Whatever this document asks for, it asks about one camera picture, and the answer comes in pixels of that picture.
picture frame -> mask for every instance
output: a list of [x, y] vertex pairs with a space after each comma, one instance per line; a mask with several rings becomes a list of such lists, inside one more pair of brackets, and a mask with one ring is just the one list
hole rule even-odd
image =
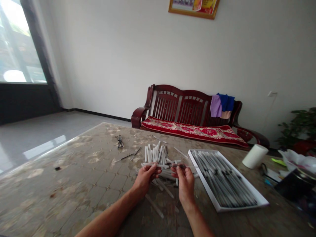
[[169, 12], [215, 19], [220, 0], [170, 0]]

black container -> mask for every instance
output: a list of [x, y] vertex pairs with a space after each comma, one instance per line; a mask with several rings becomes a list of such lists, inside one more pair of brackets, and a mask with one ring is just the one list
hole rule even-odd
[[279, 182], [274, 188], [290, 201], [297, 201], [316, 185], [316, 175], [312, 172], [297, 168]]

glass door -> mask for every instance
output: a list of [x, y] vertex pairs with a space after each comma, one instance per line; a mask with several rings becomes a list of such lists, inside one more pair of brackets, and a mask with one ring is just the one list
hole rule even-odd
[[61, 110], [31, 0], [0, 0], [0, 124]]

toilet paper roll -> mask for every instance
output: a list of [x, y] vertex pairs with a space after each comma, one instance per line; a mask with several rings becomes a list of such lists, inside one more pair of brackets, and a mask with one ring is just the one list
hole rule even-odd
[[262, 161], [268, 151], [269, 150], [264, 146], [258, 144], [254, 145], [243, 159], [243, 164], [250, 169], [255, 168]]

left hand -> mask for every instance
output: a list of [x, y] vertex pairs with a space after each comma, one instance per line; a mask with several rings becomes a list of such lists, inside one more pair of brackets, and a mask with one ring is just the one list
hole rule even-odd
[[148, 192], [149, 185], [151, 181], [155, 178], [158, 178], [161, 168], [156, 166], [157, 163], [154, 163], [153, 166], [144, 166], [142, 167], [137, 175], [135, 183], [132, 189], [139, 195], [139, 198], [143, 198]]

